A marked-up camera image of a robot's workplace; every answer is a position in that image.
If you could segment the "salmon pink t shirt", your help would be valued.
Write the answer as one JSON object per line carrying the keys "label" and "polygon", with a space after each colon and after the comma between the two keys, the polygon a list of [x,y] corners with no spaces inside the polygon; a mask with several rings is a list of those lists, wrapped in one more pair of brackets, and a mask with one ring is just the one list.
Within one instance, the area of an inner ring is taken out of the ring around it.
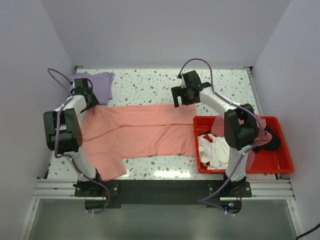
{"label": "salmon pink t shirt", "polygon": [[102,180],[113,180],[126,173],[123,159],[195,157],[196,115],[194,105],[98,105],[84,114],[82,146]]}

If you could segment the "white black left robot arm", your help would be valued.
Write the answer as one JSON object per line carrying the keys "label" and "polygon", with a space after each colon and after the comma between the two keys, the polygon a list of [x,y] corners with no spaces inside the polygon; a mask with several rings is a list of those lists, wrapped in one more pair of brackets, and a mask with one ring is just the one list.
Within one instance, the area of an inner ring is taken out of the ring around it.
{"label": "white black left robot arm", "polygon": [[97,170],[85,154],[81,125],[84,113],[97,105],[99,101],[93,92],[92,82],[87,78],[77,78],[66,101],[43,114],[47,147],[55,158],[65,158],[70,162],[78,181],[88,181],[85,189],[92,196],[99,196],[104,184],[95,179]]}

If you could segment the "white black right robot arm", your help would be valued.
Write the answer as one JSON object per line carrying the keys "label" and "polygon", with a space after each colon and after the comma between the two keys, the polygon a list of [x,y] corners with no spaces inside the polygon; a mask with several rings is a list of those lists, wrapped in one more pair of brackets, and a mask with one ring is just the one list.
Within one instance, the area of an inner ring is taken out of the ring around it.
{"label": "white black right robot arm", "polygon": [[182,105],[203,103],[216,111],[224,120],[224,139],[229,145],[229,160],[225,170],[228,181],[223,183],[223,192],[230,197],[240,190],[239,181],[246,178],[246,164],[250,147],[254,145],[259,130],[253,107],[233,102],[214,90],[213,84],[201,82],[196,71],[179,73],[179,86],[171,88],[173,103],[176,108]]}

